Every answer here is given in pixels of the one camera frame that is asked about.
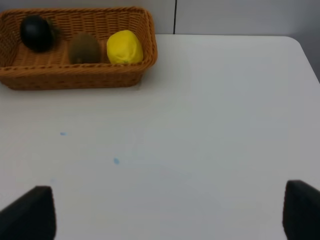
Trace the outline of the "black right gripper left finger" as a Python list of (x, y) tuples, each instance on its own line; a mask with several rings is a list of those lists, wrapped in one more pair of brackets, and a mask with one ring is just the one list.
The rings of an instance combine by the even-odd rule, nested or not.
[(0, 211), (2, 240), (53, 240), (56, 233), (56, 210), (50, 186), (36, 186)]

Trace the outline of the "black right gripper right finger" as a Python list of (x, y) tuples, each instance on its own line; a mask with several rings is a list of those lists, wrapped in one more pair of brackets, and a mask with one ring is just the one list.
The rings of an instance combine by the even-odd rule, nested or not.
[(282, 226), (288, 240), (320, 239), (320, 191), (302, 180), (285, 186)]

